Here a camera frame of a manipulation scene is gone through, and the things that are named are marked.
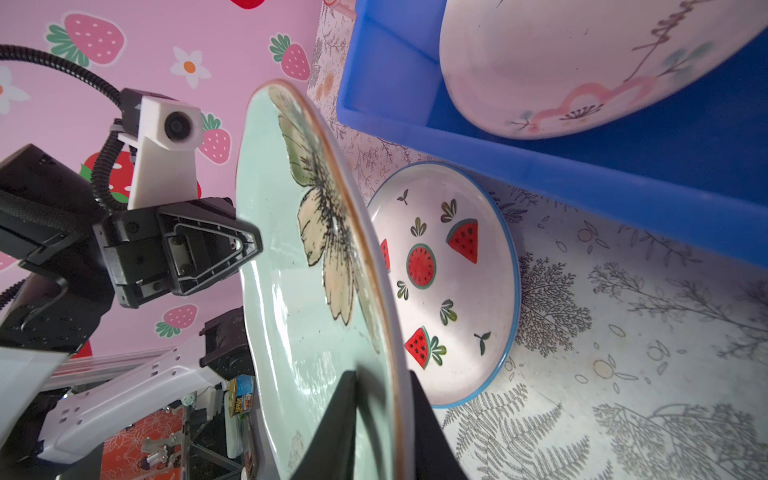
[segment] pink wall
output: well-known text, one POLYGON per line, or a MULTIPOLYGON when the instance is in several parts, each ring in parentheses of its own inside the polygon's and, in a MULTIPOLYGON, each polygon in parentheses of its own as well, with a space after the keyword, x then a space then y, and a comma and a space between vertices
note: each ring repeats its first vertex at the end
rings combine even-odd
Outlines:
MULTIPOLYGON (((72 37, 74 46, 90 58, 88 68, 116 88, 158 92, 213 114, 231 136, 232 151, 223 164, 223 158, 214 163, 197 151, 197 178, 203 197, 234 197, 237 152, 250 95, 271 78, 288 77, 273 59, 270 39, 288 35, 290 44, 299 44, 311 61, 319 11, 319 0, 266 0, 253 9, 243 9, 233 0, 4 2, 0 43, 66 50, 67 37, 72 37), (90 18, 67 18, 73 12, 90 18), (86 33, 95 40, 81 40, 86 33), (99 49, 105 42, 119 47, 121 37, 124 45, 118 52, 108 46, 99 49), (99 64, 106 61, 109 65, 99 64), (194 74, 185 72, 186 61, 195 65, 194 74)), ((295 75, 304 77, 293 81, 305 89, 306 75, 295 75)), ((119 116, 117 108, 96 90, 36 65, 0 62, 0 88, 0 159, 33 143, 81 171, 81 165, 104 143, 112 118, 119 116)), ((129 195, 124 186, 113 185, 114 192, 129 195)), ((0 290, 26 276, 8 263, 0 253, 0 290)), ((91 346, 95 356, 106 356, 177 345, 197 335, 206 320, 239 305, 242 296, 236 276, 192 297, 166 295, 139 310, 115 303, 91 337, 91 346), (164 313, 189 303, 197 307, 194 322, 181 323, 180 333, 170 338, 160 337, 156 330, 164 313)), ((166 319, 178 322, 172 317, 166 319)))

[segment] ceramic plate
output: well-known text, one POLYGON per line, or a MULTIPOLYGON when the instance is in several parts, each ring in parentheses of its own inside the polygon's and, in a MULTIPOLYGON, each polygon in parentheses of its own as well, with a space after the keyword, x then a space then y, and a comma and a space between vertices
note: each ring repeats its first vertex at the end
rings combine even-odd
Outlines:
POLYGON ((765 0, 448 0, 440 65, 473 124, 557 137, 673 94, 767 25, 765 0))
POLYGON ((506 222, 471 178, 437 163, 392 175, 368 211, 408 367, 433 406, 471 400, 504 365, 518 327, 520 273, 506 222))
POLYGON ((394 296, 365 205, 319 112, 284 81, 248 105, 237 217, 264 252, 240 269, 246 329, 281 478, 339 377, 362 391, 355 478, 411 478, 413 404, 394 296))

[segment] watermelon pattern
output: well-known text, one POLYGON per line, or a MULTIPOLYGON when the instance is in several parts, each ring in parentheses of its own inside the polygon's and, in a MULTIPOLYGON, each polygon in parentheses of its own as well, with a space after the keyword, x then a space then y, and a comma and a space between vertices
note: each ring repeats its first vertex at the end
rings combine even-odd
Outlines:
POLYGON ((478 262, 478 221, 467 218, 453 226, 445 242, 472 263, 478 262))
POLYGON ((386 238, 382 242, 382 255, 384 256, 384 263, 386 264, 386 271, 389 272, 389 247, 386 243, 386 238))
POLYGON ((417 243, 411 247, 406 261, 406 271, 413 286, 422 290, 429 288, 437 274, 437 262, 432 249, 424 243, 417 243))
POLYGON ((439 366, 442 366, 442 356, 448 352, 445 346, 440 345, 440 340, 437 336, 429 338, 425 327, 416 330, 406 342, 405 347, 422 369, 427 368, 430 358, 435 360, 435 363, 439 366))

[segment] white flower design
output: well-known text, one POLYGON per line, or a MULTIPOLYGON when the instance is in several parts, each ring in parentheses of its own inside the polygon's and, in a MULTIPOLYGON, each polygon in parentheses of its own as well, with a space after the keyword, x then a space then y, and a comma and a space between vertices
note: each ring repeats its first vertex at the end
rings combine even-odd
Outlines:
POLYGON ((177 62, 171 65, 170 72, 174 75, 187 77, 187 83, 192 88, 197 88, 199 78, 210 78, 210 72, 203 64, 203 52, 195 50, 187 54, 184 50, 174 47, 174 55, 177 62))
POLYGON ((0 67, 0 114, 7 115, 11 111, 11 100, 29 100, 27 92, 11 84, 11 69, 0 67))
POLYGON ((323 147, 301 107, 280 87, 269 89, 269 96, 280 110, 280 129, 286 141, 293 179, 310 187, 299 207, 299 229, 307 263, 323 261, 323 284, 333 318, 348 323, 355 297, 356 272, 346 205, 328 171, 323 147))

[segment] table surface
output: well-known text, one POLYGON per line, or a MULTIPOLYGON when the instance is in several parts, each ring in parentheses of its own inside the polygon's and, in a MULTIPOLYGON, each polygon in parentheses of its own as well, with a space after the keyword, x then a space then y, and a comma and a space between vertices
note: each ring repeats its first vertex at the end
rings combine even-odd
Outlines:
MULTIPOLYGON (((353 25, 323 7, 307 93, 368 201, 439 159, 339 123, 353 25)), ((435 411, 467 476, 768 478, 768 272, 473 177, 507 220, 522 305, 495 381, 435 411)))

